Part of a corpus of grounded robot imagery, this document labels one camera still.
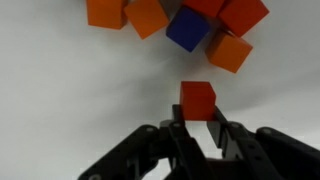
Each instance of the blue block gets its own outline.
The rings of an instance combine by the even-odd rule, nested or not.
[[[196,12],[182,7],[167,28],[167,37],[192,52],[209,32],[209,23]]]

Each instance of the red block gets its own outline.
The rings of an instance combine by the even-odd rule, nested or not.
[[[206,16],[215,18],[225,0],[185,0],[184,5]]]
[[[261,0],[229,0],[218,17],[235,35],[241,37],[268,13]]]
[[[185,120],[212,121],[215,102],[209,82],[181,82],[180,105]]]

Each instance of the cube pile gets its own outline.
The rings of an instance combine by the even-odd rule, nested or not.
[[[166,27],[166,36],[189,52],[215,32],[205,50],[209,62],[236,73],[253,48],[241,37],[269,13],[261,0],[183,0],[170,21],[164,1],[87,0],[88,24],[121,29],[129,20],[141,39]]]

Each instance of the white surface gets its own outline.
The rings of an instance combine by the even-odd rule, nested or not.
[[[84,0],[2,0],[0,179],[75,180],[138,126],[170,118],[181,80],[210,81],[226,117],[250,130],[272,126],[320,148],[320,1],[265,4],[234,75],[207,62],[206,42],[190,54],[164,30],[142,41],[131,25],[89,27]],[[189,127],[218,153],[203,125]]]

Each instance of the orange cube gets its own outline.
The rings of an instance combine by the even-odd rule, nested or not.
[[[206,16],[215,18],[225,0],[185,0],[184,5]]]
[[[261,0],[227,1],[218,17],[238,37],[262,20],[269,10]]]
[[[236,73],[252,48],[243,39],[221,31],[209,44],[206,55],[212,64]]]
[[[136,0],[124,8],[129,21],[144,39],[169,24],[158,0]]]
[[[126,4],[127,0],[87,0],[88,24],[121,29],[126,22],[123,13]]]
[[[209,82],[181,82],[180,105],[185,120],[212,121],[215,102]]]

